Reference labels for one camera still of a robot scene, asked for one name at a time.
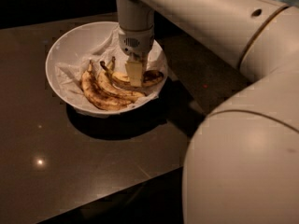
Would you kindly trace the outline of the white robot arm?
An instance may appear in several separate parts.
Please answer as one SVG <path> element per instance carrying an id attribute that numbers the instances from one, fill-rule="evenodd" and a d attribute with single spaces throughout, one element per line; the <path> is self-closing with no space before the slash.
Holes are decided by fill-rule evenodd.
<path id="1" fill-rule="evenodd" d="M 194 134 L 184 224 L 299 224 L 298 9 L 276 0 L 140 0 L 251 84 Z"/>

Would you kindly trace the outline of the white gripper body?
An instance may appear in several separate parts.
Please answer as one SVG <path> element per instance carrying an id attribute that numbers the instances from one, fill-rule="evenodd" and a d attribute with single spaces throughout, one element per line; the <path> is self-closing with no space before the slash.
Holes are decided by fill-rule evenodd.
<path id="1" fill-rule="evenodd" d="M 130 31 L 119 27 L 119 44 L 128 56 L 139 60 L 147 60 L 154 42 L 154 30 Z"/>

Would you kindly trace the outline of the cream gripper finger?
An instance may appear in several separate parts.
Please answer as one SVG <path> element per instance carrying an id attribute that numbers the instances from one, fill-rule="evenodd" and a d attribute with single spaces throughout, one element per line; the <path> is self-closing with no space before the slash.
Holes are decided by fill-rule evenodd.
<path id="1" fill-rule="evenodd" d="M 133 87 L 141 87 L 143 82 L 143 74 L 146 71 L 148 56 L 141 56 L 131 53 L 125 63 L 125 69 L 129 82 Z"/>

